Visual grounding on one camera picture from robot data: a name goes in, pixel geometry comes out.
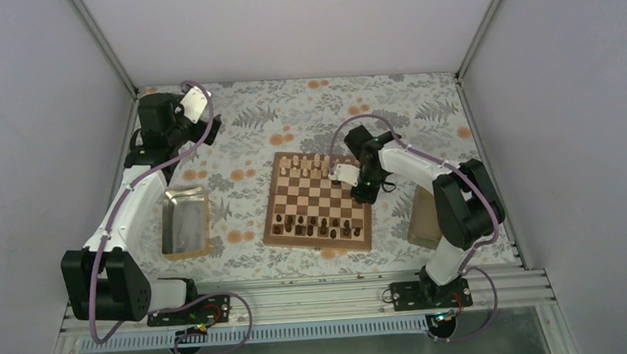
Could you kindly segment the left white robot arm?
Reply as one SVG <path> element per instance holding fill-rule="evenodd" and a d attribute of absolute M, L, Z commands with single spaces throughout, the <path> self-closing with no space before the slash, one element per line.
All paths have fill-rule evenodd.
<path fill-rule="evenodd" d="M 186 86 L 179 93 L 152 93 L 139 100 L 140 127 L 130 138 L 119 191 L 95 233 L 80 249 L 67 251 L 60 262 L 74 316 L 81 321 L 140 321 L 149 312 L 168 308 L 180 323 L 193 322 L 201 301 L 188 293 L 183 279 L 150 278 L 134 257 L 141 232 L 156 201 L 167 190 L 191 142 L 211 145 L 220 118 L 208 103 L 210 93 Z"/>

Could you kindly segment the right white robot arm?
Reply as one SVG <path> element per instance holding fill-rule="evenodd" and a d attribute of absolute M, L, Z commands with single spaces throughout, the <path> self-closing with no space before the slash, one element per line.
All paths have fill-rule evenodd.
<path fill-rule="evenodd" d="M 363 126 L 349 131 L 345 145 L 360 166 L 335 165 L 333 178 L 350 184 L 360 204 L 372 204 L 390 175 L 413 181 L 432 194 L 437 227 L 436 252 L 420 271 L 422 301 L 441 307 L 454 282 L 481 245 L 497 241 L 506 217 L 486 166 L 477 159 L 454 165 L 403 143 L 393 131 L 374 136 Z"/>

